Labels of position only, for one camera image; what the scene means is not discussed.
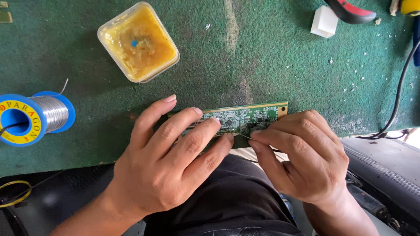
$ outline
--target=green carpet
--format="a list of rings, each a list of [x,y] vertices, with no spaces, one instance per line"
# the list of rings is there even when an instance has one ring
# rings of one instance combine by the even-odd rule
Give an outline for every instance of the green carpet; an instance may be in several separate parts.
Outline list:
[[[412,18],[390,16],[390,1],[352,0],[382,23],[339,21],[325,39],[310,33],[322,0],[153,0],[181,59],[135,84],[97,38],[102,24],[135,3],[9,2],[13,23],[0,24],[0,94],[60,91],[69,78],[64,95],[77,117],[69,130],[32,146],[0,143],[0,176],[112,163],[135,118],[171,94],[175,111],[289,101],[289,113],[316,109],[341,137],[376,132],[391,115],[412,48]],[[419,72],[411,63],[393,130],[420,126]]]

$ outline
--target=forearm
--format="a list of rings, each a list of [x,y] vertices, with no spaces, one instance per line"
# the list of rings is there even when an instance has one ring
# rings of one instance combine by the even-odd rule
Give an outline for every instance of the forearm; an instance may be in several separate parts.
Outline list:
[[[50,236],[120,236],[142,217],[135,218],[119,212],[112,200],[102,193],[57,226]]]
[[[338,200],[326,199],[321,204],[303,203],[306,215],[315,231],[322,236],[377,236],[376,227],[347,188]]]

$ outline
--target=mounting hole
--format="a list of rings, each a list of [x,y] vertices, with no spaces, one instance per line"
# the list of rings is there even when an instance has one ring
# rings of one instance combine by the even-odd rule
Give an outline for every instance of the mounting hole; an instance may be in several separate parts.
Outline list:
[[[26,125],[9,128],[7,132],[14,136],[22,136],[30,130],[29,117],[25,112],[18,109],[7,109],[3,111],[0,118],[1,126],[6,127],[20,122],[28,122]]]

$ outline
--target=blue spool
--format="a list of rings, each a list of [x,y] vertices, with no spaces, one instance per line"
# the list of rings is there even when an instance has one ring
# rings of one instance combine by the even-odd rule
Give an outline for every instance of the blue spool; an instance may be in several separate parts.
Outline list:
[[[69,129],[75,119],[76,111],[73,104],[63,95],[56,92],[44,91],[33,95],[53,96],[61,101],[68,109],[66,123],[51,133],[60,133]],[[47,119],[42,108],[28,97],[18,94],[0,95],[0,126],[28,121],[27,126],[17,126],[6,130],[0,137],[1,141],[15,147],[26,147],[39,141],[47,130]]]

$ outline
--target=hand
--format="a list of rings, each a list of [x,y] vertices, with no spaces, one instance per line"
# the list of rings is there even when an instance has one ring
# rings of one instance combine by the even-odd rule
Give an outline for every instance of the hand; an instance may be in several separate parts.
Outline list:
[[[255,131],[249,144],[274,187],[303,202],[321,205],[347,191],[349,158],[325,119],[314,110],[287,115]],[[279,162],[270,146],[289,156]]]
[[[184,203],[216,169],[234,143],[232,134],[225,134],[198,156],[221,126],[218,119],[210,118],[172,148],[178,136],[202,117],[200,109],[186,108],[153,134],[153,126],[175,104],[176,96],[172,95],[153,103],[139,116],[130,144],[115,163],[114,178],[103,193],[118,211],[137,221]]]

